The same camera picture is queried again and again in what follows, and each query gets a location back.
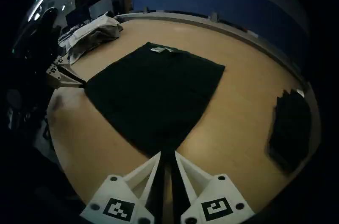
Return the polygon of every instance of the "folded black garment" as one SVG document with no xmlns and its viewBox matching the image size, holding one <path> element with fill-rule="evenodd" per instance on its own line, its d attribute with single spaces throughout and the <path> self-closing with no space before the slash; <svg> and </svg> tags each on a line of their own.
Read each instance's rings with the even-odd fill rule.
<svg viewBox="0 0 339 224">
<path fill-rule="evenodd" d="M 225 66 L 147 43 L 91 78 L 85 88 L 106 120 L 142 152 L 173 151 L 205 111 Z"/>
<path fill-rule="evenodd" d="M 277 98 L 269 155 L 287 173 L 294 171 L 308 154 L 311 111 L 306 100 L 295 90 Z"/>
</svg>

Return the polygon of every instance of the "wooden table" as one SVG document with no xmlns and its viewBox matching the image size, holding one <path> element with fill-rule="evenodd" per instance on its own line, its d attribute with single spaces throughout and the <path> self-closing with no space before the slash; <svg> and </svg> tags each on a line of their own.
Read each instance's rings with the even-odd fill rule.
<svg viewBox="0 0 339 224">
<path fill-rule="evenodd" d="M 207 110 L 177 151 L 212 175 L 226 173 L 253 211 L 260 211 L 303 166 L 285 176 L 266 154 L 276 98 L 301 88 L 299 82 L 257 49 L 209 29 L 158 20 L 122 26 L 119 39 L 81 58 L 73 70 L 89 80 L 146 42 L 226 65 Z M 125 175 L 148 159 L 115 131 L 83 89 L 56 90 L 47 115 L 61 166 L 85 203 L 109 174 Z M 169 183 L 164 207 L 170 205 Z"/>
</svg>

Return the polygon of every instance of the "stack of folded black clothes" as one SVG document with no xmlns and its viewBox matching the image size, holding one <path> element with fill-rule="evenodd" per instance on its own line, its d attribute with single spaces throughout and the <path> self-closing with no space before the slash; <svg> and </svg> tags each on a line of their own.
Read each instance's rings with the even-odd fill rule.
<svg viewBox="0 0 339 224">
<path fill-rule="evenodd" d="M 310 131 L 311 112 L 304 97 L 295 90 L 284 91 L 277 98 L 268 153 L 285 172 L 294 171 L 307 156 Z"/>
</svg>

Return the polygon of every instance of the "black t-shirt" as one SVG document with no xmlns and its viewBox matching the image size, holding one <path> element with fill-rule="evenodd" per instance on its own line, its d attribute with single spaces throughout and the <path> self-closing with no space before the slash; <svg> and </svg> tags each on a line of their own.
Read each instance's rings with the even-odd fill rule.
<svg viewBox="0 0 339 224">
<path fill-rule="evenodd" d="M 91 78 L 85 93 L 130 143 L 153 156 L 175 150 L 205 111 L 225 66 L 147 43 Z"/>
</svg>

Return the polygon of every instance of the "blue partition wall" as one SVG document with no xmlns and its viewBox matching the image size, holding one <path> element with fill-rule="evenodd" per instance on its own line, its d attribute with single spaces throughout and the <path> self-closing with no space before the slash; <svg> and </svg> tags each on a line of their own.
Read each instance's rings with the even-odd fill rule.
<svg viewBox="0 0 339 224">
<path fill-rule="evenodd" d="M 257 33 L 281 49 L 299 68 L 308 53 L 308 37 L 280 7 L 269 0 L 132 0 L 135 11 L 167 10 L 219 18 Z"/>
</svg>

